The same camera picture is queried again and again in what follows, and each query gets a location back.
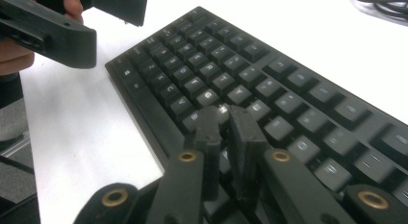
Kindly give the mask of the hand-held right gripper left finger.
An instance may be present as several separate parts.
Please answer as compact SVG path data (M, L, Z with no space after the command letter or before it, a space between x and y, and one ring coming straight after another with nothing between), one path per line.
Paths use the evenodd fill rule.
M185 137L184 148L198 151L204 157L203 200L216 200L218 197L221 143L217 108L209 106L201 109L197 115L194 133Z

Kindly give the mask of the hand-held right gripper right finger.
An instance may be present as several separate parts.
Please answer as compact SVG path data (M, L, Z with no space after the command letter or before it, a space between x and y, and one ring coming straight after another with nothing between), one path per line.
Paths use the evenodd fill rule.
M231 106L227 153L239 200L252 200L257 196L257 161L267 149L267 139L252 114L244 108Z

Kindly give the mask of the black keyboard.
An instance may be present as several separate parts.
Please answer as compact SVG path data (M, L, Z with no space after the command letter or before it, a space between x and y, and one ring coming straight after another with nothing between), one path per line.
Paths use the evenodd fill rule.
M106 65L164 167L142 198L151 224L408 224L408 125L241 29L196 8ZM203 155L185 149L217 108L218 197L202 199ZM229 109L268 142L258 194L239 200Z

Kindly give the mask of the white board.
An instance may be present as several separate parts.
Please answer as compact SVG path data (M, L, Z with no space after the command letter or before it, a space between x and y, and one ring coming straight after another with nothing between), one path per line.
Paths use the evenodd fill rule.
M148 0L142 27L91 9L95 68L41 57L21 75L42 224L73 224L101 187L145 187L162 175L106 65L196 8L408 125L408 21L364 0Z

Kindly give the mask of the long metal floor rail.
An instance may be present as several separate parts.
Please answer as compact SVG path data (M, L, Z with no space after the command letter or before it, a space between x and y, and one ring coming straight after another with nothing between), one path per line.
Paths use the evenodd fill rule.
M0 156L8 158L27 147L30 143L31 140L28 133L9 140L0 141Z

